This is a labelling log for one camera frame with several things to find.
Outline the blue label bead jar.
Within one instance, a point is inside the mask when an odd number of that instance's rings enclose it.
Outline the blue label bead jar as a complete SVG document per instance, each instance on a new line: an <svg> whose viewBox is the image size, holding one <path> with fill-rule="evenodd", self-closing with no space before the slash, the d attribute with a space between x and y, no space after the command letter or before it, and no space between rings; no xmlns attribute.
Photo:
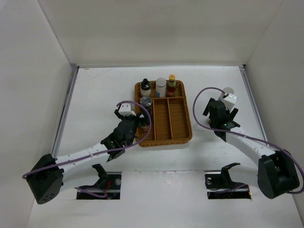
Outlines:
<svg viewBox="0 0 304 228"><path fill-rule="evenodd" d="M222 90L224 92L220 94L220 96L218 97L218 101L221 101L222 99L227 97L227 95L229 95L229 94L234 94L234 90L231 87L225 87Z"/></svg>
<svg viewBox="0 0 304 228"><path fill-rule="evenodd" d="M162 98L166 96L166 86L167 86L167 80L165 78L158 78L156 80L156 97Z"/></svg>

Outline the red chili sauce bottle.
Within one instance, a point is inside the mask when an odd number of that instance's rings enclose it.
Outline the red chili sauce bottle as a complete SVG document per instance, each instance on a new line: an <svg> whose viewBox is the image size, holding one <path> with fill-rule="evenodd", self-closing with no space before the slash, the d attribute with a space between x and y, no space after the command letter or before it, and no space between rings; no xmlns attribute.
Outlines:
<svg viewBox="0 0 304 228"><path fill-rule="evenodd" d="M174 74L169 75L169 80L167 81L167 96L176 96L176 76Z"/></svg>

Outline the black top glass grinder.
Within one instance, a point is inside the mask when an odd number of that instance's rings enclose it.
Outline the black top glass grinder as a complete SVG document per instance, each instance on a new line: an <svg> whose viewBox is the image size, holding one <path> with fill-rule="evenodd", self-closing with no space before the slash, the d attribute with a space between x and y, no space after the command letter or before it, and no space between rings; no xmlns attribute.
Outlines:
<svg viewBox="0 0 304 228"><path fill-rule="evenodd" d="M140 99L140 105L150 112L152 110L152 99L144 96Z"/></svg>

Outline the black cap salt shaker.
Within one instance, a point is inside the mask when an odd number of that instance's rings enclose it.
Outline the black cap salt shaker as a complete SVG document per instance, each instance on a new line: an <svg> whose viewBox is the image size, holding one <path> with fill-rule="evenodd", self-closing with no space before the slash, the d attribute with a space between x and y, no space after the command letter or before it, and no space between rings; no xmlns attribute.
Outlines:
<svg viewBox="0 0 304 228"><path fill-rule="evenodd" d="M144 78L140 83L141 97L151 97L151 83L147 78Z"/></svg>

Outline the red label sauce jar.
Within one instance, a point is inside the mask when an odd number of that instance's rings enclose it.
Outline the red label sauce jar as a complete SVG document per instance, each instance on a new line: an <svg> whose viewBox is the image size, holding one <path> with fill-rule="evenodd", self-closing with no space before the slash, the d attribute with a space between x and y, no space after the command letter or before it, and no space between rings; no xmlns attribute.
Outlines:
<svg viewBox="0 0 304 228"><path fill-rule="evenodd" d="M143 132L147 132L150 128L150 121L147 115L141 114L139 117L139 127Z"/></svg>

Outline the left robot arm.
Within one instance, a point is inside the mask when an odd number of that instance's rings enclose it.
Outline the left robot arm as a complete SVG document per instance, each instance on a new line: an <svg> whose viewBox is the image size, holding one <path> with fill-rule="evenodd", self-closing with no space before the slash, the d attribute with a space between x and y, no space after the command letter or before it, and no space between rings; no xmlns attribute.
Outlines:
<svg viewBox="0 0 304 228"><path fill-rule="evenodd" d="M150 126L152 123L150 114L119 114L118 117L121 119L118 126L101 142L65 156L46 154L24 175L37 204L45 204L67 189L107 198L108 193L103 188L109 180L104 165L135 145L133 141L140 124Z"/></svg>

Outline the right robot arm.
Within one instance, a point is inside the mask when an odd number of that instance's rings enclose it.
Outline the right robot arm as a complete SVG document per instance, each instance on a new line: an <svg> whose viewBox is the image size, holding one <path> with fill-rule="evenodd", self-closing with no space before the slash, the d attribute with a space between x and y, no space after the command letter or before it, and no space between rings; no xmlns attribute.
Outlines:
<svg viewBox="0 0 304 228"><path fill-rule="evenodd" d="M224 142L243 152L257 166L257 186L269 199L293 194L300 186L296 163L289 152L254 140L233 119L238 109L229 111L224 102L210 98L203 112L209 116L209 126Z"/></svg>

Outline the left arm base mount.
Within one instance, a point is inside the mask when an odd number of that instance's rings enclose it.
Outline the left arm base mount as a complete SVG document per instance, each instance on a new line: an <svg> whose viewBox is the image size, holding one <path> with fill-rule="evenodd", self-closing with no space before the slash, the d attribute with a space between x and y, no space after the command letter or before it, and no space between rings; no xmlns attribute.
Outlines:
<svg viewBox="0 0 304 228"><path fill-rule="evenodd" d="M93 165L87 173L87 179L93 178L93 183L79 188L87 192L77 191L77 200L119 200L121 196L122 173L106 172L100 164Z"/></svg>

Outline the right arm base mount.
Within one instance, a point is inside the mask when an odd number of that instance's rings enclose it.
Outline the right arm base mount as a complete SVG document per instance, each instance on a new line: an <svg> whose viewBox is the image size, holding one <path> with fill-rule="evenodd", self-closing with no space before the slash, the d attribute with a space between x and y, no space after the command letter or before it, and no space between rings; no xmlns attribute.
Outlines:
<svg viewBox="0 0 304 228"><path fill-rule="evenodd" d="M209 200L251 199L249 186L231 179L229 171L240 163L234 162L219 171L205 172L205 186Z"/></svg>

